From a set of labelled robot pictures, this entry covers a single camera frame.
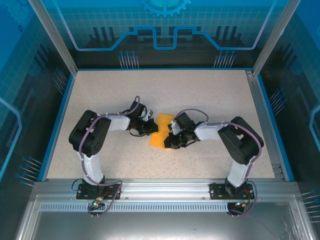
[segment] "gear graphic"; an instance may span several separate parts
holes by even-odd
[[[173,17],[174,14],[180,14],[181,10],[187,9],[187,4],[191,4],[191,0],[140,0],[140,2],[144,5],[144,10],[164,18],[168,15]]]
[[[29,16],[29,3],[27,0],[0,0],[0,6],[6,7],[10,15],[22,24]]]

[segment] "aluminum frame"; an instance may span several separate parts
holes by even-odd
[[[247,70],[245,72],[262,129],[265,146],[268,150],[274,176],[279,180],[290,181],[288,172],[291,172],[291,169],[288,169],[285,165],[284,157],[279,147],[279,141],[268,112],[266,99],[264,99],[262,93],[262,87],[260,86],[258,78],[253,76],[252,71]]]
[[[32,6],[35,14],[39,18],[41,24],[43,25],[45,31],[49,35],[52,43],[59,52],[62,60],[66,64],[70,73],[76,77],[78,68],[74,62],[72,56],[70,55],[62,37],[60,36],[58,29],[56,28],[53,20],[51,19],[47,9],[41,0],[28,0]]]
[[[254,179],[258,190],[258,203],[290,204],[293,221],[302,240],[315,240],[307,211],[296,182],[278,181],[274,178]],[[115,203],[223,203],[230,200],[210,200],[209,184],[223,183],[223,179],[132,179],[125,180],[120,200]],[[42,203],[90,203],[76,200],[76,192],[71,189],[73,179],[36,182],[24,213],[17,240],[31,239],[38,220]],[[57,212],[68,212],[59,209]]]
[[[257,77],[260,73],[261,69],[265,65],[269,55],[271,54],[272,50],[276,46],[279,38],[283,34],[287,24],[289,23],[292,15],[295,13],[299,3],[301,0],[288,0],[287,4],[285,5],[279,19],[277,20],[268,40],[266,41],[259,57],[257,58],[252,71],[253,76]]]

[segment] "wire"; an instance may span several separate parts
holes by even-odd
[[[102,197],[107,196],[109,193],[110,193],[110,191],[106,191],[106,192],[102,195]]]
[[[249,190],[244,190],[244,192],[248,196],[248,203],[250,203],[250,192],[249,192]]]
[[[129,114],[133,113],[133,112],[137,109],[137,107],[138,107],[138,105],[139,105],[139,103],[140,103],[140,97],[139,97],[139,96],[135,96],[134,101],[136,101],[137,103],[136,103],[135,107],[134,107],[131,111],[128,111],[128,112],[126,112],[126,113],[108,113],[108,114],[105,113],[105,114],[101,114],[100,116],[98,116],[98,117],[91,123],[91,125],[89,126],[89,128],[88,128],[87,131],[85,132],[85,134],[84,134],[84,136],[83,136],[83,138],[82,138],[82,140],[81,140],[81,142],[80,142],[80,145],[79,145],[79,150],[78,150],[78,152],[79,152],[79,155],[80,155],[80,157],[81,157],[82,170],[83,170],[83,172],[84,172],[84,175],[88,178],[88,180],[89,180],[90,182],[92,182],[93,184],[95,184],[95,185],[97,185],[97,186],[102,186],[102,187],[109,187],[109,186],[113,186],[113,185],[115,185],[115,184],[119,184],[119,187],[118,187],[117,191],[115,192],[115,194],[114,194],[114,196],[113,196],[113,199],[112,199],[112,201],[110,202],[110,205],[109,205],[108,208],[107,208],[104,212],[102,212],[100,215],[106,214],[107,211],[111,208],[111,205],[112,205],[113,202],[115,201],[117,195],[120,193],[120,189],[121,189],[121,187],[122,187],[123,181],[122,181],[122,180],[118,180],[118,181],[114,181],[114,182],[111,182],[111,183],[99,183],[99,182],[94,181],[94,180],[89,176],[89,174],[88,174],[88,172],[87,172],[87,170],[86,170],[86,166],[85,166],[85,156],[84,156],[84,154],[82,153],[82,146],[84,145],[84,142],[85,142],[86,138],[88,137],[90,131],[93,129],[94,125],[99,121],[99,119],[101,119],[101,118],[103,118],[103,117],[105,117],[105,116],[107,116],[107,115],[111,115],[111,116],[118,116],[118,115],[120,115],[120,116],[125,116],[125,115],[129,115]],[[90,210],[91,207],[92,207],[92,205],[88,208],[88,213],[89,213],[91,216],[93,216],[93,214],[91,213],[91,210]]]
[[[237,210],[231,210],[231,211],[234,212],[234,213],[236,213],[236,214],[243,215],[240,211],[237,211]],[[247,217],[251,218],[252,220],[254,220],[254,221],[258,222],[258,223],[260,223],[262,226],[265,227],[265,229],[266,229],[272,236],[274,236],[275,239],[277,239],[277,240],[279,239],[279,237],[278,237],[272,230],[270,230],[270,228],[267,227],[267,225],[265,225],[262,221],[260,221],[258,218],[253,217],[253,216],[251,216],[251,215],[247,215]]]
[[[256,205],[257,199],[258,199],[258,189],[257,189],[257,185],[253,182],[253,181],[246,181],[247,183],[252,183],[253,187],[254,187],[254,191],[255,191],[255,198],[254,201],[251,205],[251,207],[246,211],[246,212],[240,212],[240,211],[236,211],[236,210],[230,210],[231,212],[235,212],[241,216],[245,216],[247,215],[249,212],[251,212],[251,210],[254,208],[254,206]]]
[[[253,138],[253,140],[255,140],[256,144],[258,145],[258,148],[259,148],[259,151],[257,153],[257,155],[250,161],[250,165],[248,167],[248,170],[246,171],[245,173],[245,178],[248,177],[249,175],[249,172],[252,168],[252,165],[254,164],[254,162],[260,157],[261,153],[262,153],[262,146],[261,146],[261,143],[260,141],[258,140],[258,138],[251,132],[249,131],[247,128],[245,128],[244,126],[241,126],[237,123],[234,123],[234,122],[230,122],[230,121],[223,121],[223,122],[215,122],[215,123],[208,123],[207,126],[227,126],[227,125],[232,125],[232,126],[235,126],[243,131],[245,131],[248,135],[250,135],[250,137]]]
[[[144,134],[142,134],[142,135],[134,135],[133,133],[130,132],[130,130],[129,130],[130,135],[131,135],[131,136],[134,136],[134,137],[140,138],[140,137],[143,137],[143,136],[147,135],[147,133],[144,133]]]
[[[196,108],[186,108],[186,109],[183,109],[183,110],[181,110],[180,112],[178,112],[178,114],[177,114],[175,117],[178,117],[180,114],[182,114],[183,112],[186,112],[186,111],[196,111],[196,112],[202,113],[203,115],[206,116],[205,122],[208,122],[208,121],[209,121],[209,116],[208,116],[208,114],[206,114],[204,111],[201,111],[201,110],[196,109]]]
[[[73,181],[73,183],[72,183],[72,185],[71,185],[71,189],[72,189],[73,191],[77,191],[76,189],[74,189],[74,185],[75,185],[76,181],[79,181],[79,180],[82,180],[82,178],[78,178],[78,179],[76,179],[76,180]]]

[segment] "circuit pattern graphic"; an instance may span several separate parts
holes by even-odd
[[[315,122],[315,117],[316,117],[316,114],[320,112],[320,104],[318,106],[316,106],[312,112],[311,112],[311,116],[310,116],[310,123],[309,123],[309,129],[311,131],[311,134],[313,136],[313,139],[315,141],[315,144],[320,152],[320,140],[319,140],[319,137],[317,136],[317,133],[314,129],[314,122]]]
[[[164,18],[180,14],[181,10],[187,9],[187,4],[191,4],[191,0],[140,0],[140,2],[144,5],[144,10]]]
[[[267,15],[264,18],[264,21],[262,23],[262,26],[259,30],[259,32],[257,33],[257,36],[252,44],[252,46],[219,46],[218,43],[215,41],[215,39],[213,39],[208,33],[207,31],[203,31],[203,30],[198,30],[196,25],[180,25],[180,26],[176,26],[174,31],[173,31],[173,43],[172,46],[159,46],[158,45],[158,41],[157,41],[157,31],[155,29],[155,27],[153,26],[134,26],[133,29],[130,29],[129,31],[125,31],[120,37],[117,37],[117,39],[115,40],[115,42],[110,46],[110,47],[79,47],[77,42],[76,42],[76,38],[73,36],[72,31],[70,29],[70,27],[68,26],[68,23],[64,17],[64,15],[62,14],[62,11],[57,3],[57,0],[52,0],[55,8],[57,10],[58,15],[61,18],[62,24],[64,25],[67,34],[70,37],[70,40],[74,46],[74,48],[78,51],[81,52],[92,52],[92,51],[113,51],[120,43],[121,41],[127,37],[127,36],[137,36],[139,35],[138,31],[140,30],[151,30],[152,31],[152,39],[153,39],[153,46],[154,49],[156,50],[174,50],[176,49],[177,45],[178,45],[178,31],[179,30],[192,30],[192,35],[203,35],[217,50],[229,50],[229,51],[237,51],[237,50],[243,50],[243,51],[250,51],[256,48],[262,34],[263,31],[265,30],[265,27],[271,17],[271,14],[276,6],[276,3],[278,0],[273,0],[272,5],[270,6],[270,9],[267,13]],[[163,3],[165,0],[140,0],[141,2],[147,3],[148,6],[151,5],[151,1],[153,3],[158,3],[158,6],[163,7]],[[180,4],[182,3],[182,0],[174,0],[175,3],[179,2]],[[183,3],[185,3],[186,5],[188,3],[191,3],[190,0],[184,0]]]

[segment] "blue printed wall graphic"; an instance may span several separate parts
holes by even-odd
[[[54,87],[63,96],[65,94],[65,91],[67,88],[68,79],[64,75],[63,71],[61,69],[59,69],[58,67],[54,71],[54,76],[52,77],[52,80],[55,82]]]
[[[213,67],[220,51],[243,51],[228,64],[252,67],[286,3],[44,1],[79,68],[121,68],[112,52],[123,49],[143,56],[140,68]],[[171,56],[183,61],[173,62]]]
[[[28,19],[31,12],[27,0],[0,0],[0,7],[5,7],[20,25]]]
[[[120,51],[118,56],[121,69],[139,69],[139,56],[135,51]]]
[[[317,197],[320,197],[320,194],[317,194],[316,189],[312,189],[310,191],[310,187],[312,185],[307,185],[300,187],[302,190],[307,191],[301,194],[303,204],[305,205],[305,209],[309,215],[309,219],[311,223],[319,223],[318,219],[320,217],[318,210],[320,200]]]
[[[270,104],[282,104],[273,113],[303,192],[320,187],[319,6],[319,1],[300,2],[261,71]]]
[[[70,72],[27,0],[0,5],[0,232],[14,239],[63,99],[53,78]]]
[[[155,14],[157,17],[167,16],[173,17],[174,14],[180,14],[181,10],[187,9],[187,4],[191,0],[140,0],[144,5],[144,10],[148,10],[150,14]]]
[[[237,57],[235,53],[235,50],[226,50],[225,52],[220,50],[220,54],[215,56],[213,68],[232,68],[232,65]]]

